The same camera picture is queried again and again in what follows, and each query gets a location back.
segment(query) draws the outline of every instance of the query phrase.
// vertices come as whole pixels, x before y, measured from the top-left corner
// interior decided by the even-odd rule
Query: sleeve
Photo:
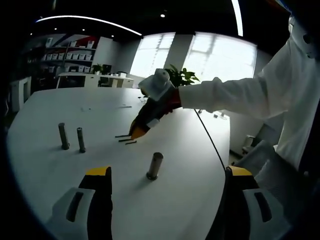
[[[291,50],[287,43],[253,78],[222,82],[218,77],[201,84],[179,87],[181,105],[186,109],[218,110],[263,119],[288,110],[291,102]]]

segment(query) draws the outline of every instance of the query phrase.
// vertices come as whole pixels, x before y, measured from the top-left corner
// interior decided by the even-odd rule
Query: ceiling
[[[74,33],[110,37],[118,42],[132,41],[140,36],[106,23],[77,18],[60,18],[35,23],[40,17],[77,15],[102,19],[141,33],[143,36],[176,32],[192,34],[210,32],[238,37],[237,22],[231,0],[162,0],[155,5],[146,1],[74,1],[31,0],[29,15],[32,35]],[[272,0],[238,0],[242,16],[243,38],[274,54],[289,36],[289,14],[274,7]]]

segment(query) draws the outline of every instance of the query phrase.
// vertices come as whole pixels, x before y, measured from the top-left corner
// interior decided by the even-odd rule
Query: green plant
[[[170,66],[171,68],[166,68],[165,70],[169,73],[170,81],[176,88],[179,86],[194,84],[194,81],[199,81],[194,72],[187,71],[186,68],[183,68],[182,71],[178,71],[178,69],[172,64],[170,64]]]
[[[100,64],[92,65],[92,73],[95,74],[96,72],[102,72],[103,67]]]

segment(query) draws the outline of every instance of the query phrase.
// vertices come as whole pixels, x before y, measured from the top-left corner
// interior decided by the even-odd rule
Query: red glove
[[[181,108],[181,100],[179,95],[179,89],[176,88],[173,91],[172,97],[170,98],[168,105],[167,105],[167,113],[172,113],[174,109]]]

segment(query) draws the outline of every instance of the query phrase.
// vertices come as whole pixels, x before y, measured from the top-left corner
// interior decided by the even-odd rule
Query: metal cylinder
[[[61,147],[62,147],[63,150],[68,150],[69,147],[70,147],[70,143],[68,142],[65,123],[64,122],[59,123],[58,127],[59,127],[59,133],[60,133],[61,142],[62,142],[62,146]]]
[[[164,156],[160,152],[155,152],[152,157],[149,171],[146,173],[146,177],[150,180],[156,180],[158,178],[158,172]]]
[[[85,153],[86,152],[86,148],[85,148],[84,136],[82,134],[82,127],[78,127],[76,129],[76,132],[78,134],[79,151],[80,151],[80,153]]]

